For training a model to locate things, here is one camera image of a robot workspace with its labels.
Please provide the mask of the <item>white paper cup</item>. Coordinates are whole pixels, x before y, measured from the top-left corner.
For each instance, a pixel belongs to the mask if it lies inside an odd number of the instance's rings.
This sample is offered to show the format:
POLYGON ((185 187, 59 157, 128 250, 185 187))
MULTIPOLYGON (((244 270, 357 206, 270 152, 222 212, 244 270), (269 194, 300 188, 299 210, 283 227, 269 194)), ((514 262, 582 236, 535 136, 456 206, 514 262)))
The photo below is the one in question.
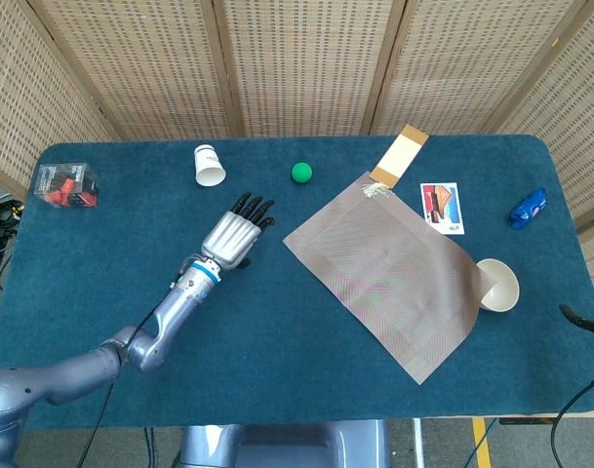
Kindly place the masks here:
POLYGON ((204 187, 221 184, 226 177, 216 150, 209 144, 202 144, 194 149, 195 179, 204 187))

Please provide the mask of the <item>clear box with red item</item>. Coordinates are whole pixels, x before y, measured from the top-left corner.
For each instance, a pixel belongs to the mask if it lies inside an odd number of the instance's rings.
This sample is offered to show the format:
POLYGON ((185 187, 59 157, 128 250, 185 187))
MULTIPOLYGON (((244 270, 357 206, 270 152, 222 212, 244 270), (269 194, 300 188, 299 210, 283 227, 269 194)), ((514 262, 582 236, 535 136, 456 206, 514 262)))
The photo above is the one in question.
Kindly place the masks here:
POLYGON ((36 172, 33 193, 58 208, 94 208, 99 187, 87 163, 42 164, 36 172))

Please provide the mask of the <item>woven rattan screen panel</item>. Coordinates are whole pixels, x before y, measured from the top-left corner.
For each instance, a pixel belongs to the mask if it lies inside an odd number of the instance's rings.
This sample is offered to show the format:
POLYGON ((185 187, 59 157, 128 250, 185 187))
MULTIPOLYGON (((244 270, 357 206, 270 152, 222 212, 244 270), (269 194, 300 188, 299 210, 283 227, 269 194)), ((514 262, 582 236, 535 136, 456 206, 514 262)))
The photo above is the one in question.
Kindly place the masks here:
POLYGON ((41 153, 118 138, 29 0, 0 0, 0 186, 22 199, 41 153))
POLYGON ((373 132, 411 0, 201 0, 234 137, 373 132))
POLYGON ((576 0, 409 0, 372 132, 474 134, 576 0))
POLYGON ((246 133, 224 0, 27 0, 124 140, 246 133))
POLYGON ((500 127, 547 143, 594 287, 594 11, 500 127))

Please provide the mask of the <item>beige round bowl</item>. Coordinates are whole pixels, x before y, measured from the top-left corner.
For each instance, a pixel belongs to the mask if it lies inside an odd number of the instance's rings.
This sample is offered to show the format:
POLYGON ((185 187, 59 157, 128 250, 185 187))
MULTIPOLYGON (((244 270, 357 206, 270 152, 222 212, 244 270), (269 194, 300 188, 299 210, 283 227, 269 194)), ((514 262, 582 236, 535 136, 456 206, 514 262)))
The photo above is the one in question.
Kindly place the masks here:
POLYGON ((520 296, 520 285, 513 270, 495 258, 484 258, 477 262, 477 266, 495 280, 481 300, 481 307, 497 313, 513 309, 520 296))

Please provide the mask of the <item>beige brown tasselled bookmark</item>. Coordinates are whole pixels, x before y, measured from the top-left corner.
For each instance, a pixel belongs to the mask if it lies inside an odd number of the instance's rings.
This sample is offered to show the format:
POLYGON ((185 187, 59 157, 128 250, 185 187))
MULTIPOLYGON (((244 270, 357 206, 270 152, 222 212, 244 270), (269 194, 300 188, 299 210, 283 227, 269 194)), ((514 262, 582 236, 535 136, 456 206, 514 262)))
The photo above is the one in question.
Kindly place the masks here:
POLYGON ((429 134, 407 124, 369 173, 363 186, 367 198, 388 196, 426 144, 429 134))

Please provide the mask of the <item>blue-gray robot torso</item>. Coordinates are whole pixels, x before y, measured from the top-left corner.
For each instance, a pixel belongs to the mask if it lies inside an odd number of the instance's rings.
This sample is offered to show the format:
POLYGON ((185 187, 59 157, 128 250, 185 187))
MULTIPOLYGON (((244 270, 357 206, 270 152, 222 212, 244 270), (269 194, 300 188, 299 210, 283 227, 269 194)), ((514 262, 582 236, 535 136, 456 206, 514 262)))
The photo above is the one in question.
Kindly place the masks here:
POLYGON ((389 468, 380 419, 183 429, 176 468, 389 468))

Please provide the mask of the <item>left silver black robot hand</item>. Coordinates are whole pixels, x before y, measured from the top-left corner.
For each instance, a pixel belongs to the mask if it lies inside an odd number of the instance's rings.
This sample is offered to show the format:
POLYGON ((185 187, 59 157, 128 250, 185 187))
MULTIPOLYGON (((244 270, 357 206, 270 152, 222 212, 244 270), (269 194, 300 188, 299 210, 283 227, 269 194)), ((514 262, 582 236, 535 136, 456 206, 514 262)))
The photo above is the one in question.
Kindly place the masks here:
POLYGON ((251 261, 249 251, 265 229, 275 220, 267 216, 274 206, 272 199, 242 194, 206 236, 201 255, 210 258, 222 270, 247 268, 251 261))

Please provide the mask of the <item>red blue picture postcard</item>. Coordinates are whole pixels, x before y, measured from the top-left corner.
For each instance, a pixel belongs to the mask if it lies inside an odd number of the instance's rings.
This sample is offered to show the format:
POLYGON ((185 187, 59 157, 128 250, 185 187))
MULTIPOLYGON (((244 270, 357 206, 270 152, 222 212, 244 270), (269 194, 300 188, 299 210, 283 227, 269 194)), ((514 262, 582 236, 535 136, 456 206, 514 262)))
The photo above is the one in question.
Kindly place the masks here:
POLYGON ((455 182, 431 182, 420 185, 424 220, 445 235, 464 235, 459 191, 455 182))

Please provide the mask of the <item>gray woven placemat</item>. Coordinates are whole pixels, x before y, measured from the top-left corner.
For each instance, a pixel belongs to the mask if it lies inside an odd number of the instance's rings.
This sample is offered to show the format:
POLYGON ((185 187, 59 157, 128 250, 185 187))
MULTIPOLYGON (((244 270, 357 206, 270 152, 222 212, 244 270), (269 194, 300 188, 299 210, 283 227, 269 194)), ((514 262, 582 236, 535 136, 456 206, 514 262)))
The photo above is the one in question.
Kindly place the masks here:
POLYGON ((362 174, 284 240, 295 257, 423 383, 469 336, 495 285, 458 243, 362 174))

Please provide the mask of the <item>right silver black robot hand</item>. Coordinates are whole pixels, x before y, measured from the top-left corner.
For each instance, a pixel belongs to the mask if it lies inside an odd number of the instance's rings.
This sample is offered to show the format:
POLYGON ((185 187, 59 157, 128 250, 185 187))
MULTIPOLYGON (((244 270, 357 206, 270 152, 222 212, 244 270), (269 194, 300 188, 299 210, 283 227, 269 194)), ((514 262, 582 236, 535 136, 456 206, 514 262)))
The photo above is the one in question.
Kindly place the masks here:
POLYGON ((560 304, 559 309, 570 323, 582 330, 594 333, 594 321, 582 318, 575 314, 573 309, 566 304, 560 304))

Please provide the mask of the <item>black yellow floor device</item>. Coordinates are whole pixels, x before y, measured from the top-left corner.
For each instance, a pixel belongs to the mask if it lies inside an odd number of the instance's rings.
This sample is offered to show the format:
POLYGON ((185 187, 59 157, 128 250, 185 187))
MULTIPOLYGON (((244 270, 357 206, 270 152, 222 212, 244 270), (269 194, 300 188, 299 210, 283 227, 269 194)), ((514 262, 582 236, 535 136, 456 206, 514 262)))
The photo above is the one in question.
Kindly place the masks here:
POLYGON ((24 210, 24 203, 17 199, 0 203, 0 229, 12 231, 19 224, 24 210))

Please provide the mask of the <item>blue snack packet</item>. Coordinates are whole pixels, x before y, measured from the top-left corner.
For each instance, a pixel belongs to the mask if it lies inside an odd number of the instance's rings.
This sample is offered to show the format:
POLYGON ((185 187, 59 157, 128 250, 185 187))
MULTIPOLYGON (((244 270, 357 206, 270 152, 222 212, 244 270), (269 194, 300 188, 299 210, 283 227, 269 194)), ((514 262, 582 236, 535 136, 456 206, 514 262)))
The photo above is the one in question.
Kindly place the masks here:
POLYGON ((546 206, 546 190, 543 187, 533 191, 510 212, 509 221, 513 229, 521 229, 546 206))

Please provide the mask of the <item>white table leg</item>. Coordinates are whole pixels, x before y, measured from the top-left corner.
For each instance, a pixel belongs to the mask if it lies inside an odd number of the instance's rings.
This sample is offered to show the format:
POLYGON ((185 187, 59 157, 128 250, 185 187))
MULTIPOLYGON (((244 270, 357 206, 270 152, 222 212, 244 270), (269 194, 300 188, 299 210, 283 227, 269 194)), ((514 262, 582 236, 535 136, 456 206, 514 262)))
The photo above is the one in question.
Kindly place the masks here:
POLYGON ((423 439, 421 430, 421 420, 412 419, 413 438, 414 438, 414 461, 415 468, 424 468, 423 439))

